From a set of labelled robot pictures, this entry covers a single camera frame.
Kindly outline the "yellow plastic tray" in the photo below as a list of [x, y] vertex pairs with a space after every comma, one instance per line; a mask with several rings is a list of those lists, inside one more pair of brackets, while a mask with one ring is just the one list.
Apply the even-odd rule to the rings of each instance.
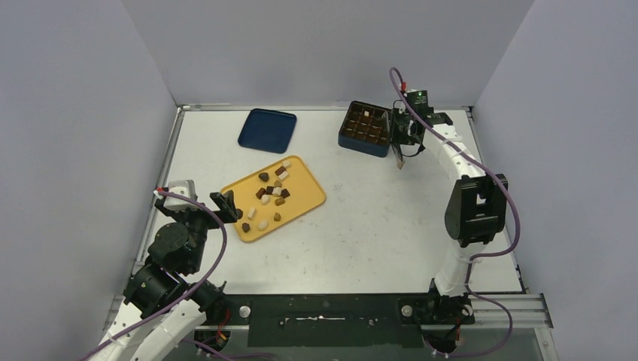
[[[286, 172], [277, 176], [275, 169], [282, 165], [284, 160], [289, 160], [291, 167], [286, 168]], [[258, 178], [258, 174], [267, 172], [269, 181], [263, 182]], [[282, 188], [280, 196], [270, 195], [270, 203], [262, 205], [260, 199], [256, 197], [259, 188]], [[268, 235], [282, 226], [294, 221], [296, 218], [314, 210], [322, 205], [327, 195], [314, 175], [310, 172], [303, 160], [295, 155], [287, 156], [277, 162], [272, 163], [258, 171], [255, 171], [227, 186], [221, 192], [232, 190], [235, 194], [236, 208], [243, 210], [243, 218], [235, 224], [238, 238], [244, 243], [251, 243], [265, 235]], [[285, 203], [281, 206], [275, 204], [275, 200], [284, 198]], [[250, 208], [255, 207], [257, 214], [253, 220], [248, 219]], [[274, 221], [275, 213], [281, 215], [280, 221]], [[269, 227], [265, 231], [260, 231], [257, 226], [263, 220], [269, 221]], [[242, 224], [249, 223], [251, 230], [243, 232]]]

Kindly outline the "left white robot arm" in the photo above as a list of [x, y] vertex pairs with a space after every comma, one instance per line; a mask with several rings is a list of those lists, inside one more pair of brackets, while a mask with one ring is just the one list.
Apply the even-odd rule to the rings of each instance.
[[184, 278], [200, 270], [208, 231], [239, 219], [233, 191], [211, 193], [216, 211], [189, 190], [160, 187], [153, 194], [155, 208], [173, 221], [156, 232], [144, 265], [126, 285], [119, 314], [85, 360], [161, 360], [197, 326], [229, 314], [223, 287], [208, 281], [220, 258], [198, 282]]

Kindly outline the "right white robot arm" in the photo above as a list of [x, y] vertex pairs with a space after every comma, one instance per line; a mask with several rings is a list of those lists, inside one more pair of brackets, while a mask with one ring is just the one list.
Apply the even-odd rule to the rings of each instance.
[[425, 302], [427, 315], [443, 322], [456, 310], [452, 297], [466, 294], [471, 256], [481, 253], [503, 230], [507, 201], [502, 189], [507, 179], [500, 176], [495, 181], [476, 165], [451, 118], [430, 107], [425, 90], [400, 91], [387, 130], [398, 168], [409, 158], [402, 147], [415, 145], [418, 152], [429, 151], [453, 183], [444, 213], [452, 243], [431, 284], [436, 295]]

